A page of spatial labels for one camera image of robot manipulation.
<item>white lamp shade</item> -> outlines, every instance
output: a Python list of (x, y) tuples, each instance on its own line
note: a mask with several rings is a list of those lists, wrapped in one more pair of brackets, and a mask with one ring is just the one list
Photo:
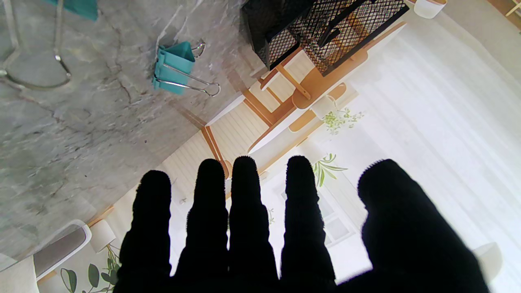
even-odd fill
[(472, 251), (478, 259), (485, 282), (492, 281), (501, 270), (503, 255), (497, 243), (492, 242), (480, 246)]
[(116, 239), (116, 235), (104, 219), (91, 227), (91, 246), (96, 253), (100, 253), (107, 245)]
[(334, 104), (334, 99), (330, 95), (326, 95), (320, 98), (315, 104), (311, 106), (311, 111), (317, 115), (318, 118), (322, 119), (329, 112), (336, 112), (337, 108)]
[(414, 12), (424, 18), (434, 18), (447, 5), (446, 0), (416, 0)]

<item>white vase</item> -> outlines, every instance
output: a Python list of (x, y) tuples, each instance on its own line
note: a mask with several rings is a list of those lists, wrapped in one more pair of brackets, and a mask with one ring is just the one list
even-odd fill
[(334, 98), (330, 95), (325, 95), (311, 106), (311, 111), (320, 119), (324, 118), (329, 112), (335, 112), (336, 110)]
[(447, 4), (446, 0), (416, 0), (414, 12), (424, 18), (434, 18)]

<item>metal clip handle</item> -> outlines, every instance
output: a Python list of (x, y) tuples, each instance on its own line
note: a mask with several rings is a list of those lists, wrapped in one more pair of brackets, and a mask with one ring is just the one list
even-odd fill
[(190, 49), (192, 49), (192, 51), (201, 49), (201, 52), (199, 52), (199, 54), (194, 55), (195, 58), (199, 58), (203, 54), (205, 47), (206, 47), (206, 43), (204, 41), (201, 41), (199, 43), (199, 45), (197, 45), (197, 46), (195, 46), (193, 48), (190, 48)]
[(32, 84), (12, 76), (7, 68), (9, 65), (20, 55), (20, 43), (18, 41), (18, 28), (16, 25), (15, 15), (13, 13), (13, 6), (11, 4), (11, 0), (4, 0), (4, 8), (7, 19), (7, 26), (9, 30), (9, 36), (11, 38), (11, 43), (13, 44), (13, 51), (11, 54), (5, 59), (2, 63), (2, 68), (0, 69), (0, 77), (6, 78), (10, 83), (13, 83), (18, 88), (27, 88), (36, 91), (50, 91), (53, 89), (57, 89), (69, 83), (72, 74), (70, 73), (69, 68), (65, 64), (65, 62), (61, 58), (61, 29), (63, 25), (63, 8), (64, 8), (64, 0), (58, 0), (56, 5), (56, 23), (54, 28), (54, 59), (60, 63), (61, 67), (65, 70), (65, 80), (54, 84), (52, 86), (39, 86), (37, 84)]
[(174, 70), (174, 71), (176, 71), (176, 72), (178, 72), (178, 73), (180, 73), (180, 74), (182, 74), (182, 75), (184, 75), (184, 76), (187, 76), (187, 77), (189, 77), (189, 78), (191, 78), (191, 79), (194, 79), (194, 80), (196, 80), (196, 81), (198, 81), (198, 82), (200, 82), (200, 83), (203, 83), (203, 84), (205, 84), (205, 85), (207, 85), (207, 86), (216, 86), (216, 87), (217, 87), (217, 92), (214, 93), (214, 94), (210, 94), (210, 93), (209, 93), (207, 90), (205, 90), (205, 89), (195, 88), (195, 87), (192, 87), (192, 86), (188, 86), (188, 85), (186, 85), (186, 84), (180, 84), (180, 83), (176, 83), (176, 82), (173, 82), (173, 81), (168, 81), (168, 80), (164, 80), (164, 79), (159, 79), (157, 76), (154, 75), (155, 80), (158, 81), (158, 82), (162, 82), (162, 83), (166, 83), (166, 84), (171, 84), (171, 85), (173, 85), (173, 86), (178, 86), (178, 87), (187, 88), (187, 89), (191, 89), (191, 90), (200, 91), (200, 92), (203, 92), (203, 93), (207, 94), (209, 97), (215, 97), (215, 96), (217, 96), (217, 95), (221, 92), (221, 86), (220, 86), (218, 83), (216, 83), (216, 82), (206, 82), (206, 81), (201, 80), (201, 79), (199, 79), (199, 78), (197, 78), (197, 77), (195, 77), (195, 76), (192, 76), (192, 75), (190, 75), (190, 74), (186, 74), (186, 73), (184, 73), (183, 71), (181, 71), (181, 70), (179, 70), (179, 69), (177, 69), (177, 68), (173, 68), (172, 66), (170, 66), (170, 65), (168, 65), (168, 64), (164, 64), (164, 63), (163, 63), (163, 66), (165, 66), (165, 67), (168, 68), (168, 69)]

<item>teal binder clip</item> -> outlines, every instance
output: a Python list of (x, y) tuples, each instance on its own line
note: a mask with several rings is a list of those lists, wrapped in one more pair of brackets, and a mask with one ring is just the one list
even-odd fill
[[(195, 48), (191, 48), (189, 42), (183, 42), (169, 48), (160, 46), (157, 52), (156, 68), (152, 80), (154, 89), (164, 89), (176, 94), (182, 94), (184, 89), (192, 89), (204, 92), (210, 97), (218, 95), (219, 92), (221, 92), (221, 86), (218, 83), (206, 82), (190, 75), (195, 63), (195, 58), (203, 53), (204, 47), (204, 42)], [(194, 56), (192, 51), (201, 48), (201, 53)], [(187, 85), (189, 78), (207, 86), (215, 87), (217, 91), (215, 93), (209, 93), (206, 89), (189, 86)]]

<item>white curtain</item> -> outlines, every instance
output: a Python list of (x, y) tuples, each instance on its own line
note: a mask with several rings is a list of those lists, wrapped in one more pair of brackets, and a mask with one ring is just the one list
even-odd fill
[(471, 249), (498, 243), (491, 290), (521, 291), (521, 86), (445, 14), (406, 21), (349, 77), (360, 93), (349, 108), (365, 116), (312, 139), (354, 187), (370, 163), (397, 161)]

